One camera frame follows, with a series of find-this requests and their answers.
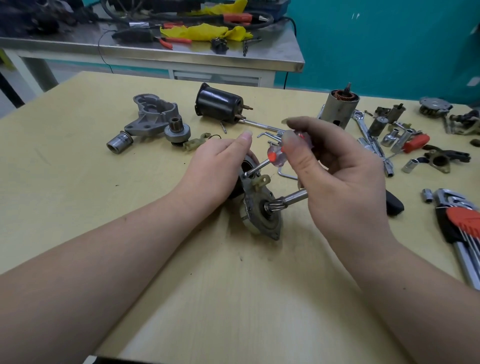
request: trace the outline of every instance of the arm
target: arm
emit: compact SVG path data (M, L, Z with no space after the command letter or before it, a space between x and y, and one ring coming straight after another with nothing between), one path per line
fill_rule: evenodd
M480 363L480 293L393 237L380 158L333 124L303 117L288 125L313 140L312 152L293 132L283 136L315 225L412 357Z
M1 275L2 361L82 363L226 200L251 143L251 133L209 140L168 195Z

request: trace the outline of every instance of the table surface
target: table surface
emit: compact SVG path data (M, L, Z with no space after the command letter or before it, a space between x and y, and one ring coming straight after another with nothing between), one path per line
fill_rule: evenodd
M254 36L261 36L263 40L249 45L245 57L242 42L229 40L225 55L215 54L210 49L210 42L175 43L173 50L168 50L158 43L120 44L112 39L113 31L108 32L116 29L116 25L107 23L62 25L62 32L51 36L0 37L0 48L96 56L100 51L103 56L118 58L288 72L302 72L305 64L297 39L286 21L252 31Z
M224 137L217 122L194 112L199 86L80 73L3 118L0 273L170 191L191 153L163 137L137 138L121 155L105 143L136 119L132 97L140 93L177 102L192 137L204 132ZM326 100L325 93L218 87L243 96L254 108L244 113L249 119L277 127L287 116L316 116ZM362 97L359 109L399 102ZM395 157L396 175L387 179L387 189L403 201L405 212L390 219L392 230L409 249L462 279L420 191L449 188L480 204L479 150L468 143L470 136L446 135L440 121L421 116L417 101L402 102L407 108L402 121L428 132L434 145L470 152L472 162L453 164L450 174L428 165L404 174L400 168L421 153ZM451 112L469 110L455 105ZM246 128L227 125L227 136ZM347 130L360 136L354 121ZM252 150L260 159L266 148L264 137L254 138ZM271 165L262 172L272 176L275 196L297 188ZM278 243L251 235L238 211L238 201L226 203L188 237L97 354L166 364L410 362L315 228L306 201L282 212Z

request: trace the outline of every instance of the forearm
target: forearm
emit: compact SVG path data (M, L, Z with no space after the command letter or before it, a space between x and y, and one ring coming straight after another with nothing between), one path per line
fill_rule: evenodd
M383 257L340 259L412 357L419 364L479 363L480 294L393 237L377 243Z
M166 195L3 274L5 362L83 362L206 213L177 197Z

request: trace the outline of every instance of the person's right hand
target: person's right hand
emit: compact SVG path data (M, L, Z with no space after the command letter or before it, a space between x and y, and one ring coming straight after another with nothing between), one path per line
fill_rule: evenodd
M287 119L287 125L312 138L310 150L293 131L286 131L283 148L308 192L313 221L333 250L350 254L355 244L368 248L374 240L392 237L382 160L332 123L304 116Z

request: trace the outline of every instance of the hand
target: hand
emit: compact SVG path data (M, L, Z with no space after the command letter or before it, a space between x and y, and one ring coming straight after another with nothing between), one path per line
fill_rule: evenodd
M334 124L309 117L287 125L307 132L313 149L293 131L283 134L284 151L308 192L313 221L333 250L391 237L386 215L382 160ZM317 160L325 165L324 169Z
M193 155L187 171L175 187L179 198L188 197L190 206L204 206L211 214L230 195L239 176L239 168L250 151L252 133L244 131L237 139L209 139Z

